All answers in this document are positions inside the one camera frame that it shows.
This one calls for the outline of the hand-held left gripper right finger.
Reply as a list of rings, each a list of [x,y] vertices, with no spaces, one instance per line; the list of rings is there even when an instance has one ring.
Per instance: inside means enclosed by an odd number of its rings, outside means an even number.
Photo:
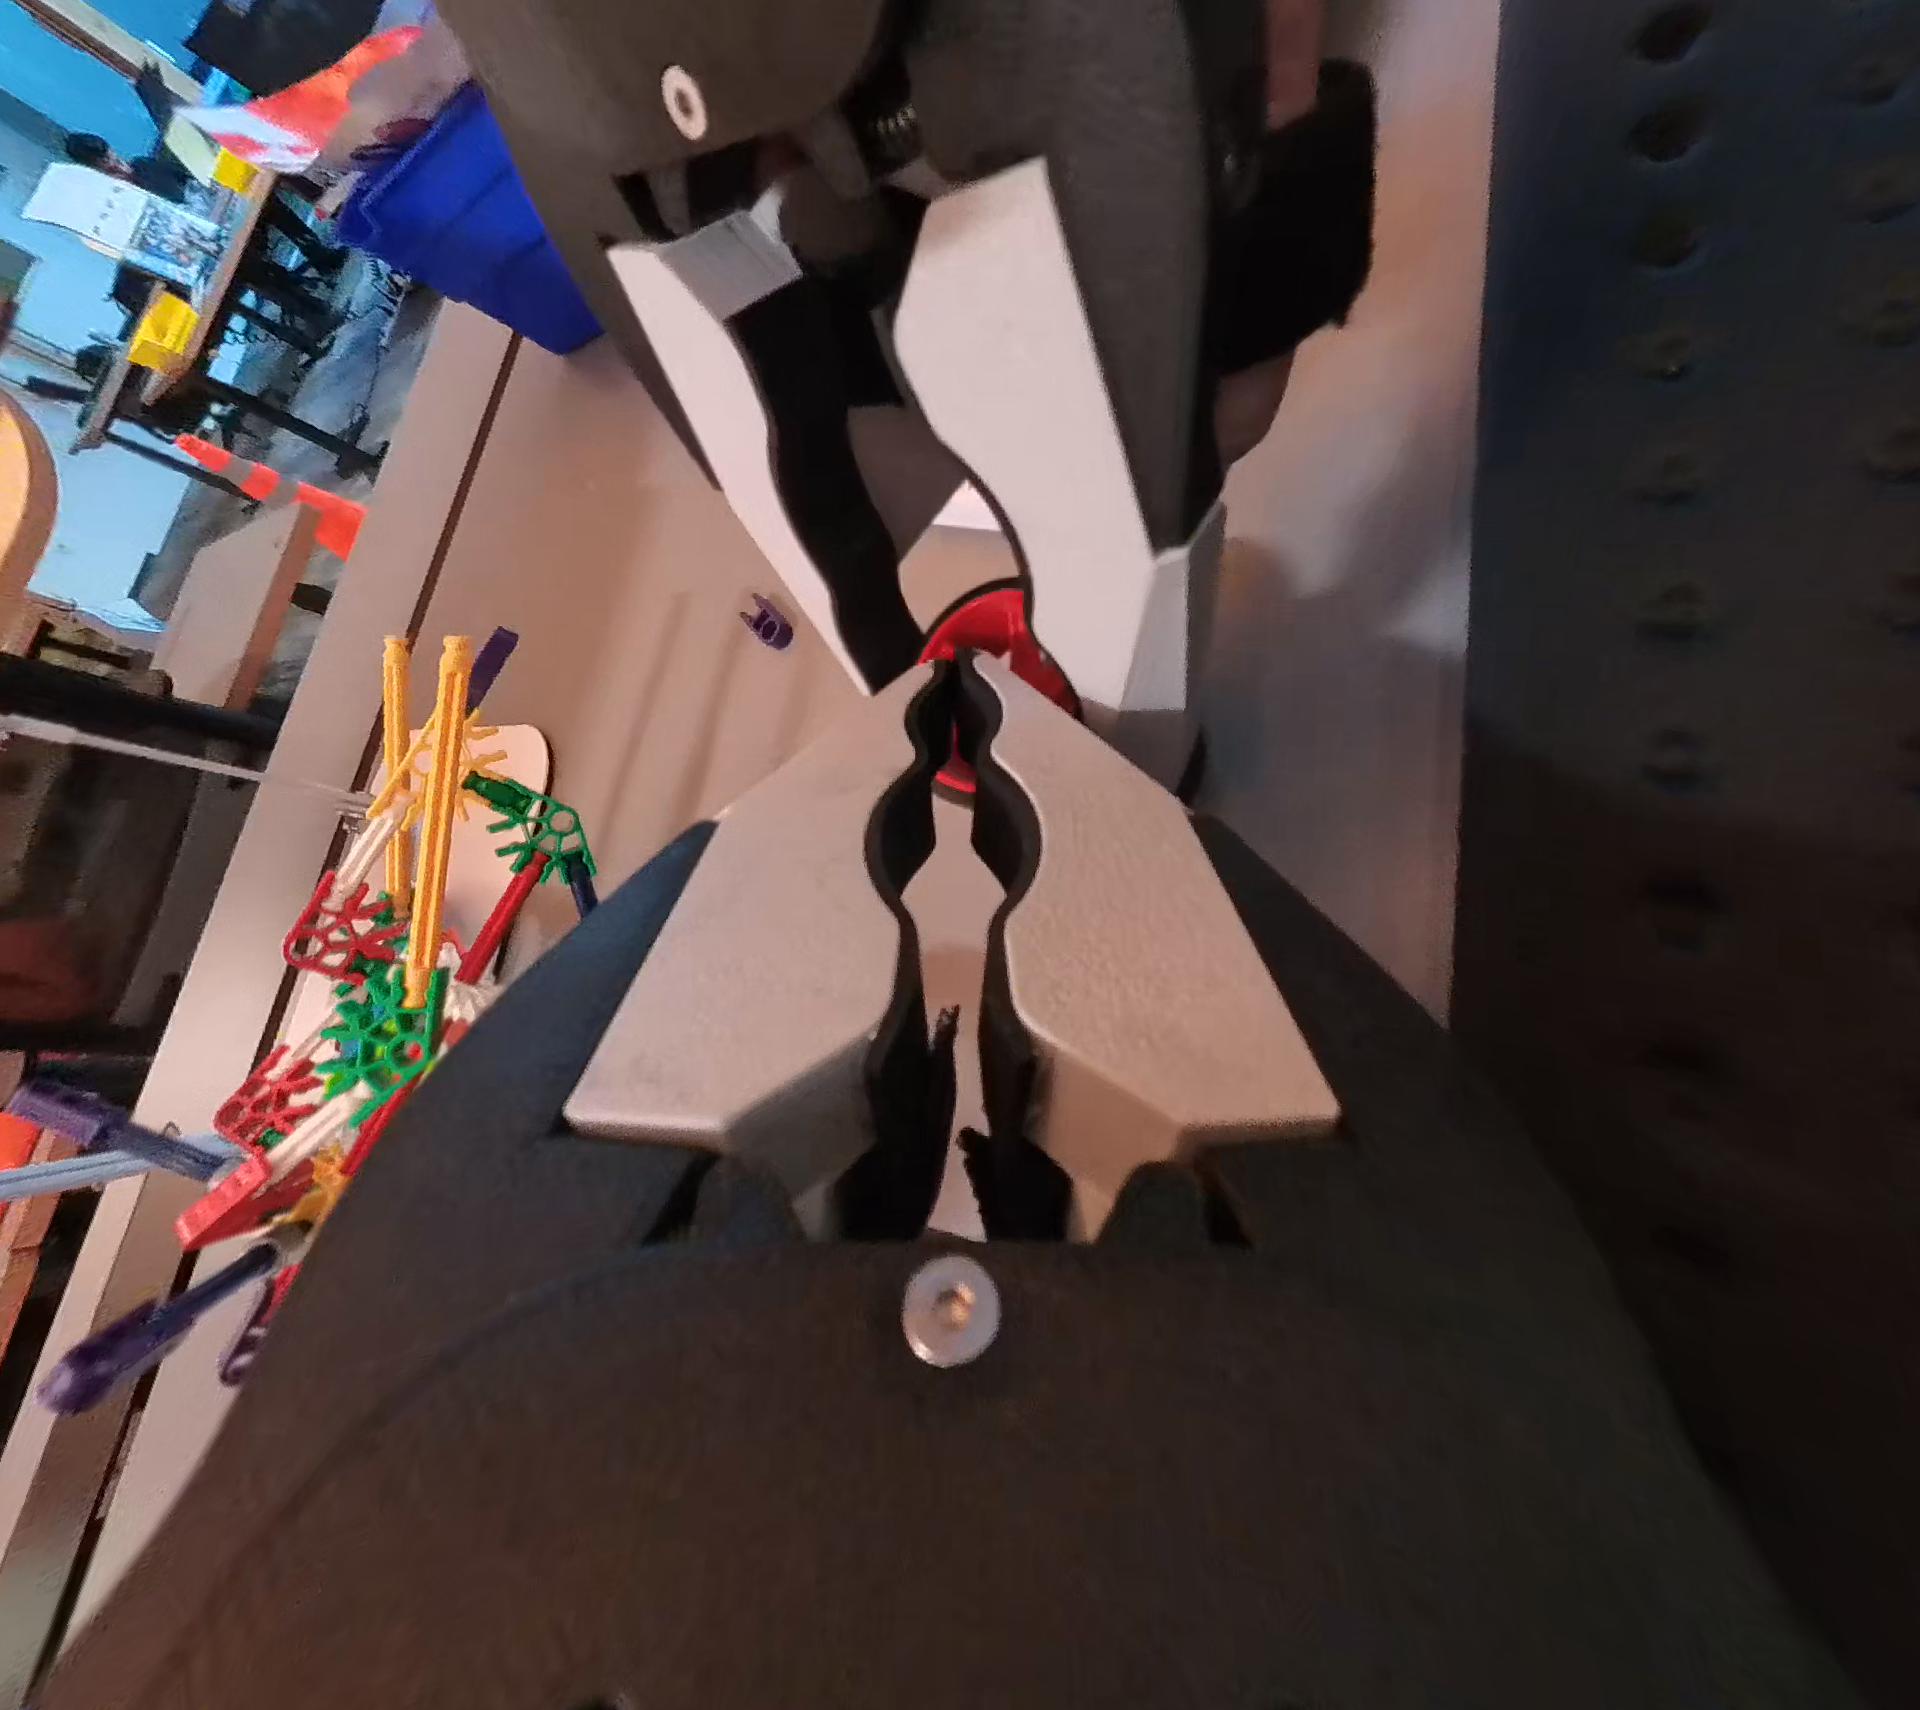
[[[959,660],[991,1241],[1093,1241],[1137,1170],[1334,1134],[1340,1103],[1178,797],[1002,660]]]

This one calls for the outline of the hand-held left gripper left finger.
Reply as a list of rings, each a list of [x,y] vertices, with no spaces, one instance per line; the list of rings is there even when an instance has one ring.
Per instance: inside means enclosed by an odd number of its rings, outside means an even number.
[[[750,1163],[846,1239],[926,1227],[959,1011],[927,1001],[901,897],[936,844],[949,673],[912,667],[715,819],[563,1103],[573,1131]]]

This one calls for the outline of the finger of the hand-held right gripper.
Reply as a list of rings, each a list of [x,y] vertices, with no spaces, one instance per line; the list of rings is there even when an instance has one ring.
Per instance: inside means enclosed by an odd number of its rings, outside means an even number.
[[[608,244],[707,473],[860,690],[918,655],[897,547],[860,471],[828,287],[752,203],[668,242]]]
[[[1147,531],[1040,159],[926,211],[896,348],[937,442],[1019,552],[1029,623],[1087,712],[1190,712],[1225,509]]]

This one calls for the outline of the red wheel with black tyre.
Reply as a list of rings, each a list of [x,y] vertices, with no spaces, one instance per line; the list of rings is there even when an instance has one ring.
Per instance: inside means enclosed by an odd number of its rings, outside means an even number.
[[[1081,718],[1081,700],[1039,641],[1029,618],[1026,584],[1002,577],[952,599],[926,630],[915,655],[918,667],[951,665],[961,655],[995,659],[1055,708]],[[934,794],[972,808],[978,792],[972,750],[985,744],[985,711],[959,687],[959,708],[946,762],[934,771]]]

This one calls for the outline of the blue plastic bin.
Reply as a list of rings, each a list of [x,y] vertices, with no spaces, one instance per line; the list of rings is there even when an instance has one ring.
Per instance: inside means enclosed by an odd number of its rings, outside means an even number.
[[[549,353],[604,334],[475,81],[358,174],[334,226],[360,252]]]

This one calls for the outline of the colourful toy construction model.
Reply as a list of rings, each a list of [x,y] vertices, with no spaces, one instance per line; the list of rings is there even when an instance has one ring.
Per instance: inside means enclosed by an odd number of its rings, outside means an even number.
[[[152,1374],[215,1311],[242,1302],[219,1379],[238,1386],[326,1217],[402,1106],[491,1001],[499,957],[543,886],[598,906],[581,815],[502,768],[482,718],[515,654],[508,629],[448,638],[427,717],[407,712],[410,650],[382,645],[381,764],[355,829],[281,941],[318,987],[306,1011],[187,1137],[86,1086],[26,1077],[5,1118],[74,1149],[5,1172],[5,1204],[172,1176],[193,1185],[172,1235],[183,1256],[242,1246],[199,1283],[136,1302],[49,1363],[35,1405],[78,1415]]]

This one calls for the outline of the wooden background table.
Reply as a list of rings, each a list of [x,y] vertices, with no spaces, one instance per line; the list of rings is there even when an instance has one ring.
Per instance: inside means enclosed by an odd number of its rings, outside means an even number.
[[[121,24],[83,0],[8,0],[22,8],[44,29],[55,34],[68,46],[78,48],[101,64],[107,64],[136,91],[143,79],[153,75],[161,105],[168,111],[193,106],[202,100],[202,89],[187,78],[178,64],[172,64],[152,44],[135,38]],[[259,172],[245,191],[224,191],[221,205],[222,223],[219,251],[206,261],[203,269],[190,282],[193,310],[190,330],[178,339],[176,348],[152,345],[157,364],[140,364],[135,353],[140,348],[138,330],[149,316],[161,316],[164,305],[161,275],[152,270],[148,282],[153,283],[152,298],[133,323],[127,340],[116,343],[111,364],[86,394],[78,416],[78,436],[74,449],[96,448],[107,430],[120,422],[145,424],[153,410],[164,410],[171,398],[185,391],[203,394],[206,402],[219,402],[234,408],[239,416],[253,416],[261,422],[280,426],[296,436],[302,443],[324,449],[332,456],[341,475],[370,473],[378,468],[382,452],[362,448],[355,442],[338,437],[315,426],[299,414],[271,402],[261,402],[238,388],[224,379],[215,379],[210,358],[234,316],[238,302],[238,269],[247,252],[253,234],[259,228],[276,176],[270,171]]]

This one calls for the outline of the dark perforated chair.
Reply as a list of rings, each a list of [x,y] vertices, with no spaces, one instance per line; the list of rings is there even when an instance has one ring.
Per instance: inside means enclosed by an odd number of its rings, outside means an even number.
[[[1502,0],[1450,1027],[1916,1706],[1918,0]]]

